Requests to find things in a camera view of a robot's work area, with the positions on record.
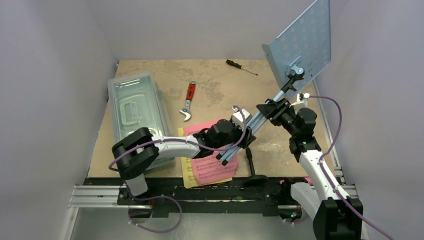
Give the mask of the red handled adjustable wrench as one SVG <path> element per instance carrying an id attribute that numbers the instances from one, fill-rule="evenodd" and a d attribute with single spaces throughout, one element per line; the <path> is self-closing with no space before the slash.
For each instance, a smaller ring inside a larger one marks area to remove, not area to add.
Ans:
<path id="1" fill-rule="evenodd" d="M 179 111 L 181 114 L 184 115 L 184 119 L 183 119 L 184 122 L 187 122 L 191 119 L 192 115 L 190 111 L 190 106 L 191 106 L 192 99 L 194 97 L 195 89 L 196 89 L 196 81 L 192 80 L 190 81 L 188 85 L 184 106 Z"/>

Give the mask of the blue perforated music stand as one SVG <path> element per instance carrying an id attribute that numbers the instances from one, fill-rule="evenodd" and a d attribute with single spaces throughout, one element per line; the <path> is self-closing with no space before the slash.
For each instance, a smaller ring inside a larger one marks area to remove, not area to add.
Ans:
<path id="1" fill-rule="evenodd" d="M 272 100 L 286 98 L 293 104 L 297 94 L 302 93 L 302 90 L 326 68 L 331 61 L 330 28 L 330 2 L 316 0 L 282 33 L 270 43 L 262 45 L 280 89 Z M 258 111 L 247 126 L 252 128 L 255 135 L 266 121 L 269 120 Z M 220 153 L 218 159 L 226 163 L 241 149 L 236 147 Z"/>

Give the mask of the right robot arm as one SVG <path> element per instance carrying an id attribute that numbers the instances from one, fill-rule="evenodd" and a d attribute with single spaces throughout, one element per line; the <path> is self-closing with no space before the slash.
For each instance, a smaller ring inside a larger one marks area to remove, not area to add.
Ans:
<path id="1" fill-rule="evenodd" d="M 259 112 L 274 126 L 289 134 L 289 150 L 306 171 L 312 185 L 296 182 L 281 189 L 288 204 L 297 201 L 309 217 L 318 240 L 359 240 L 362 235 L 363 204 L 352 198 L 329 169 L 314 136 L 317 114 L 310 108 L 296 110 L 285 98 L 258 104 Z"/>

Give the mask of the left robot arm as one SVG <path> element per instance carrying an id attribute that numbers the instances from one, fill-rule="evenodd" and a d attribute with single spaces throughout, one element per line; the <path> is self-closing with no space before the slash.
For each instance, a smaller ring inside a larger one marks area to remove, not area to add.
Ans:
<path id="1" fill-rule="evenodd" d="M 216 152 L 245 147 L 255 139 L 252 134 L 252 128 L 245 122 L 237 124 L 226 119 L 183 137 L 160 136 L 141 127 L 113 145 L 114 160 L 108 167 L 129 186 L 130 199 L 142 205 L 149 199 L 144 173 L 156 160 L 201 159 Z"/>

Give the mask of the black microphone stand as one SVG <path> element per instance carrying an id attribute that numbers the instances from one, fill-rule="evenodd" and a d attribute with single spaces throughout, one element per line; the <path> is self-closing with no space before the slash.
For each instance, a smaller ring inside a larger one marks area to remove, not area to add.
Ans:
<path id="1" fill-rule="evenodd" d="M 244 187 L 253 187 L 253 186 L 261 186 L 268 181 L 268 177 L 263 174 L 256 174 L 254 163 L 253 163 L 253 154 L 249 147 L 245 149 L 246 158 L 249 165 L 249 170 L 251 176 L 247 177 L 244 182 Z"/>

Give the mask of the pink sheet music page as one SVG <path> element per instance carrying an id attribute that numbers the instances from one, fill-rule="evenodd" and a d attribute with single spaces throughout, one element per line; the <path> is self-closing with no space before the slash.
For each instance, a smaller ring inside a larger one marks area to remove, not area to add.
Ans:
<path id="1" fill-rule="evenodd" d="M 227 165 L 216 158 L 217 152 L 204 158 L 190 159 L 194 178 L 199 185 L 233 178 L 239 168 L 237 157 L 231 158 Z"/>

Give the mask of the black yellow screwdriver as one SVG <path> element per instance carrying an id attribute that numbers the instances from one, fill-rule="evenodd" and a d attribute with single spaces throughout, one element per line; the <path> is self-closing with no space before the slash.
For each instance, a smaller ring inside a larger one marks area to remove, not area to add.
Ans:
<path id="1" fill-rule="evenodd" d="M 232 59 L 227 59 L 225 62 L 226 62 L 226 64 L 228 64 L 229 66 L 232 66 L 232 67 L 237 68 L 237 69 L 240 69 L 240 70 L 247 71 L 247 72 L 248 72 L 248 73 L 250 73 L 250 74 L 253 74 L 253 75 L 255 75 L 255 76 L 258 76 L 258 74 L 257 74 L 257 73 L 255 73 L 255 72 L 253 72 L 253 71 L 250 71 L 250 70 L 246 69 L 243 65 L 238 64 L 237 62 L 235 62 L 235 61 L 234 61 L 234 60 L 232 60 Z"/>

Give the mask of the yellow sheet music page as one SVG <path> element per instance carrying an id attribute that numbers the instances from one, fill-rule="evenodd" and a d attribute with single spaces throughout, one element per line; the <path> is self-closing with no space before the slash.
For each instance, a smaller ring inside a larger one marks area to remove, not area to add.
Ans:
<path id="1" fill-rule="evenodd" d="M 195 180 L 195 177 L 194 177 L 191 160 L 189 158 L 186 158 L 186 157 L 181 157 L 180 162 L 181 162 L 183 186 L 186 189 L 191 189 L 191 188 L 195 188 L 195 187 L 202 187 L 202 186 L 207 186 L 207 185 L 213 185 L 213 184 L 221 184 L 221 183 L 230 182 L 230 181 L 233 180 L 233 178 L 230 177 L 230 178 L 225 178 L 225 179 L 222 179 L 222 180 L 219 180 L 219 181 L 214 181 L 214 182 L 207 183 L 207 184 L 198 184 Z"/>

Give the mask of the clear plastic storage box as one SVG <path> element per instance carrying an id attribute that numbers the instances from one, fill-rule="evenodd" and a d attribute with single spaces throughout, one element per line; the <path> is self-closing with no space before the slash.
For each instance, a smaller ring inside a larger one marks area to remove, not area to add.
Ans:
<path id="1" fill-rule="evenodd" d="M 164 95 L 151 72 L 110 79 L 108 97 L 115 143 L 142 127 L 153 135 L 174 135 Z"/>

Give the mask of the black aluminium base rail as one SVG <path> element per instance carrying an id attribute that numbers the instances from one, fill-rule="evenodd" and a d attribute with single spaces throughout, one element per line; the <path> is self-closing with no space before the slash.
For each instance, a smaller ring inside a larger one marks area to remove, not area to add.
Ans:
<path id="1" fill-rule="evenodd" d="M 301 205 L 289 197 L 281 177 L 270 177 L 259 186 L 243 186 L 244 178 L 185 188 L 181 177 L 148 177 L 148 191 L 133 199 L 118 178 L 86 178 L 74 187 L 70 207 L 152 210 L 154 218 L 170 213 L 261 214 L 290 217 Z"/>

